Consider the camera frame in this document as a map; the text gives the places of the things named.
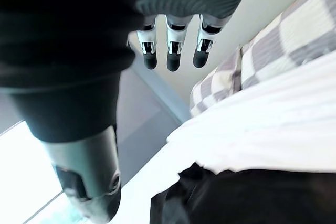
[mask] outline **robotic fingertip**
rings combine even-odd
[[[193,59],[194,66],[197,68],[204,67],[206,62],[208,61],[208,56],[209,56],[208,52],[197,51],[196,49],[195,54],[194,54],[194,59]]]
[[[181,55],[175,53],[168,53],[167,56],[167,68],[170,72],[175,72],[180,67]]]
[[[145,66],[148,69],[154,69],[156,67],[156,65],[158,64],[157,59],[156,59],[156,52],[151,54],[151,53],[147,53],[147,54],[143,54],[143,59],[145,62]]]

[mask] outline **robotic hand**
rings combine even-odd
[[[116,147],[120,72],[138,30],[156,66],[155,17],[166,15],[167,67],[180,65],[192,15],[201,15],[194,65],[207,61],[216,34],[240,0],[0,0],[0,90],[48,152],[71,202],[107,223],[121,197]]]

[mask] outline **checkered pillow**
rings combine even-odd
[[[197,116],[212,105],[240,90],[241,50],[231,56],[197,83],[190,96],[190,112]]]
[[[336,0],[295,1],[250,43],[195,85],[191,115],[239,91],[238,81],[245,89],[334,51],[335,23]]]
[[[297,0],[250,43],[241,63],[243,89],[336,49],[336,0]]]

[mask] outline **black cloth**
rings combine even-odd
[[[252,169],[215,175],[194,163],[151,201],[150,224],[336,223],[336,174]]]

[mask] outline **wall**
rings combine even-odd
[[[239,44],[244,44],[252,39],[293,1],[242,0],[230,22],[218,35],[217,43],[212,48],[208,63],[202,69],[194,68],[192,63],[199,26],[198,17],[195,16],[188,28],[187,38],[181,54],[181,66],[174,73],[169,72],[166,68],[166,24],[164,17],[162,15],[159,16],[157,21],[158,66],[156,71],[188,103],[190,91],[195,83],[211,72]],[[135,33],[130,35],[130,42],[136,44],[140,50]]]

